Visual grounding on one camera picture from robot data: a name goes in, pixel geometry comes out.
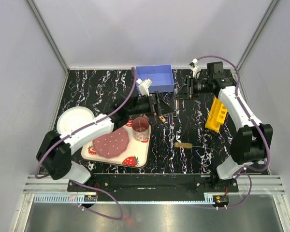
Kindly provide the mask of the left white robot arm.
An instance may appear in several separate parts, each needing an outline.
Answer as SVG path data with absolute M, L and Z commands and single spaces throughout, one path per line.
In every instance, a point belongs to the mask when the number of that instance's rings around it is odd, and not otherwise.
M 100 114 L 89 123 L 72 131 L 60 134 L 49 131 L 39 148 L 36 159 L 38 166 L 47 171 L 53 180 L 67 178 L 78 182 L 83 191 L 94 188 L 95 180 L 89 170 L 71 160 L 71 156 L 87 143 L 105 134 L 112 133 L 124 126 L 130 116 L 145 114 L 147 116 L 164 116 L 174 109 L 163 101 L 158 92 L 149 96 L 128 95 L 108 114 Z

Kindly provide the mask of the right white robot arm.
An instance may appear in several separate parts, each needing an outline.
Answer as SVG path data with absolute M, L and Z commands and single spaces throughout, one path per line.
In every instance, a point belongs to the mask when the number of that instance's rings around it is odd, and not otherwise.
M 233 120 L 236 135 L 232 140 L 230 155 L 206 181 L 214 191 L 226 190 L 245 168 L 262 172 L 270 161 L 273 128 L 262 123 L 251 111 L 239 90 L 239 81 L 227 75 L 222 62 L 207 64 L 206 74 L 194 59 L 190 64 L 192 75 L 176 93 L 177 100 L 192 100 L 199 94 L 215 96 L 205 127 L 218 132 L 226 115 Z

